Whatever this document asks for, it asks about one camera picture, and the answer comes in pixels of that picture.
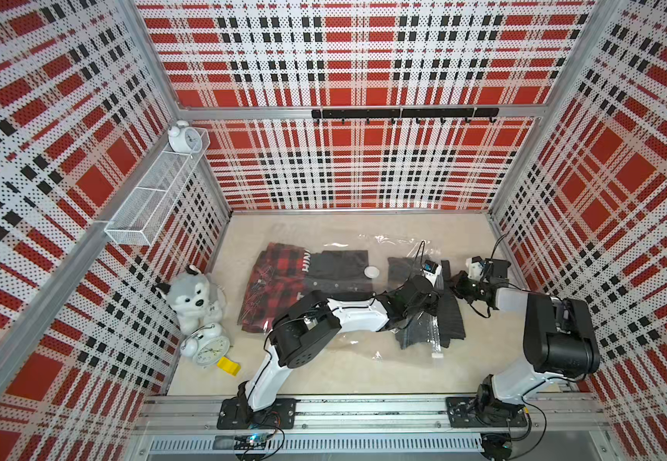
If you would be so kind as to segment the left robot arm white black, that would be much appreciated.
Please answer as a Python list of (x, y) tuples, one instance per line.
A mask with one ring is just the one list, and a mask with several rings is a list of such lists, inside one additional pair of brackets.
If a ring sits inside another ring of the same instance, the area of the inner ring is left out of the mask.
[(312, 361), (333, 339), (349, 332), (390, 332), (409, 325), (438, 303), (437, 276), (417, 274), (379, 294), (314, 290), (281, 313), (266, 333), (264, 361), (237, 397), (247, 415), (267, 409), (291, 372)]

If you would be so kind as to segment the red black plaid shirt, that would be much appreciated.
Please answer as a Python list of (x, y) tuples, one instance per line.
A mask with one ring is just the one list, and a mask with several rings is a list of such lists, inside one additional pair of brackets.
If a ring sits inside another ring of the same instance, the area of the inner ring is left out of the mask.
[(243, 332), (269, 332), (274, 319), (306, 292), (311, 253), (271, 242), (259, 255), (237, 319)]

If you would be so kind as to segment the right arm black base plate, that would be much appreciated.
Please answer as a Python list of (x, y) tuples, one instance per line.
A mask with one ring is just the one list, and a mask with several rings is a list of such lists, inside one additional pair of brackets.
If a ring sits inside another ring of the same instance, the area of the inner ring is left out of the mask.
[(452, 428), (527, 428), (520, 405), (481, 405), (476, 397), (448, 397), (447, 416)]

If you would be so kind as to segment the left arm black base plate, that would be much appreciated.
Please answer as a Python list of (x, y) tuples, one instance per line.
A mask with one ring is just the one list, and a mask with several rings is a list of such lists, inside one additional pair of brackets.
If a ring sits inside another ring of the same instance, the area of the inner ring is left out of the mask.
[(220, 407), (216, 428), (241, 430), (251, 428), (293, 428), (296, 417), (295, 399), (276, 399), (266, 409), (252, 410), (239, 397), (224, 400)]

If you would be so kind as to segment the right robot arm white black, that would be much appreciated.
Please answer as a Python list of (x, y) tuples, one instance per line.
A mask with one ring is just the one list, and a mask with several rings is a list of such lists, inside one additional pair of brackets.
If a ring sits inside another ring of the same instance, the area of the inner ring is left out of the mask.
[(488, 318), (496, 310), (525, 314), (522, 355), (504, 372), (490, 375), (477, 390), (480, 411), (513, 411), (530, 395), (556, 381), (578, 382), (600, 368), (600, 350), (585, 301), (558, 298), (512, 284), (510, 262), (473, 257), (448, 288), (468, 305), (483, 302)]

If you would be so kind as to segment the clear plastic vacuum bag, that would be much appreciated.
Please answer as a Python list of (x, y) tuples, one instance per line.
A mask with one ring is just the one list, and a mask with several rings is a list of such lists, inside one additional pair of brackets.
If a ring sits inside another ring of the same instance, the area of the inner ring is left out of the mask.
[(252, 266), (237, 323), (245, 332), (270, 332), (277, 316), (314, 291), (348, 300), (391, 295), (395, 318), (385, 327), (386, 349), (430, 350), (440, 358), (466, 337), (445, 286), (451, 274), (431, 238), (275, 224)]

